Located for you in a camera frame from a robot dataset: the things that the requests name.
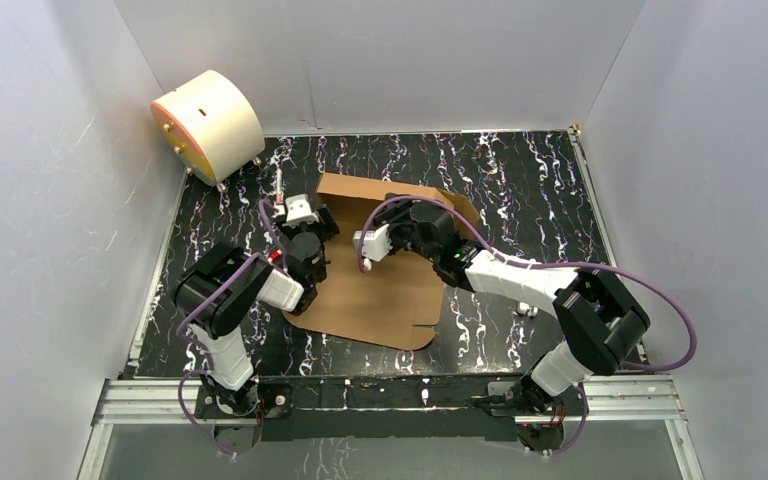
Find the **brown cardboard box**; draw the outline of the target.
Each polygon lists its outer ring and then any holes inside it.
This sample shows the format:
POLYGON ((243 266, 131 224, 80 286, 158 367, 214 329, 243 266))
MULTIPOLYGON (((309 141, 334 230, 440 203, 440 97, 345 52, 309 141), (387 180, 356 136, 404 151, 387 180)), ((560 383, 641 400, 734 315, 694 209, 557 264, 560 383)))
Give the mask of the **brown cardboard box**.
POLYGON ((317 296, 299 315, 285 313, 297 328, 400 350, 417 350, 435 336, 440 321, 444 283, 432 264, 414 253, 389 256, 363 273, 358 268, 352 236, 388 194, 439 200, 473 225, 481 217, 472 201, 440 188, 324 173, 316 194, 335 218, 340 233, 325 244, 327 278, 317 296))

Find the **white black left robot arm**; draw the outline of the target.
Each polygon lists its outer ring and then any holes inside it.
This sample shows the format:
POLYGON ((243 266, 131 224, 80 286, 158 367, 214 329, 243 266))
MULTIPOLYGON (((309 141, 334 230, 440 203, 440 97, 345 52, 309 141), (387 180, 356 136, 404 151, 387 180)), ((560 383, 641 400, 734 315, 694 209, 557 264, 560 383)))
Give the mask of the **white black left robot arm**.
POLYGON ((242 338, 244 316, 257 302, 304 313, 327 278, 325 243, 340 232, 325 205, 303 216, 280 215, 278 228, 287 246, 264 256, 219 242, 185 271, 174 291, 174 304, 185 315, 183 329, 206 348, 206 376, 222 387, 220 403, 235 416, 250 414, 259 400, 242 338))

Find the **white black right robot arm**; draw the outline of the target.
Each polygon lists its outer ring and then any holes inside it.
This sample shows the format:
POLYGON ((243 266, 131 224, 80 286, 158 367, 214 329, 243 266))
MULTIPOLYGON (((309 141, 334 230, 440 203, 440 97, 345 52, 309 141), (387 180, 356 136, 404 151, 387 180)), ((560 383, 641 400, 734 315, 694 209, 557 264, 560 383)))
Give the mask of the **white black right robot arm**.
POLYGON ((428 260, 448 286, 503 296, 555 318, 561 343, 512 388, 509 399, 550 413, 563 393, 620 369, 650 326, 643 307, 606 265, 548 264, 493 248, 472 223, 438 200, 390 194, 354 233, 362 271, 399 251, 428 260))

